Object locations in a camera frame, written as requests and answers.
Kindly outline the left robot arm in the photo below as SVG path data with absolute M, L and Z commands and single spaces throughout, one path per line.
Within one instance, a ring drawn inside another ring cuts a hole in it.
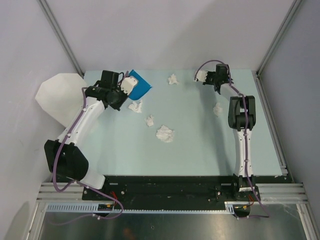
M 65 190 L 57 184 L 57 177 L 61 176 L 93 188 L 93 194 L 100 200 L 110 196 L 111 188 L 105 184 L 105 176 L 90 168 L 89 161 L 81 152 L 81 145 L 105 109 L 120 110 L 138 83 L 132 76 L 124 75 L 119 80 L 119 73 L 104 70 L 94 85 L 81 89 L 83 103 L 72 123 L 56 140 L 47 140 L 44 144 L 57 192 Z

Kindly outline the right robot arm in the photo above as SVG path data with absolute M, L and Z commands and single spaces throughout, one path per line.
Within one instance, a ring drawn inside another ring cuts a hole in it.
M 204 85 L 211 85 L 214 91 L 229 102 L 228 126 L 235 139 L 236 164 L 231 196 L 242 201 L 249 193 L 255 193 L 251 161 L 251 136 L 256 124 L 256 100 L 253 95 L 245 95 L 235 87 L 228 64 L 215 60 L 215 71 L 206 71 Z

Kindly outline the blue dustpan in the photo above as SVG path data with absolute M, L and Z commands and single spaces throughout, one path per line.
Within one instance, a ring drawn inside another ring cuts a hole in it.
M 141 77 L 134 69 L 129 72 L 130 77 L 134 77 L 137 80 L 137 85 L 133 88 L 132 92 L 129 94 L 129 98 L 133 101 L 140 100 L 144 95 L 152 89 L 152 86 Z

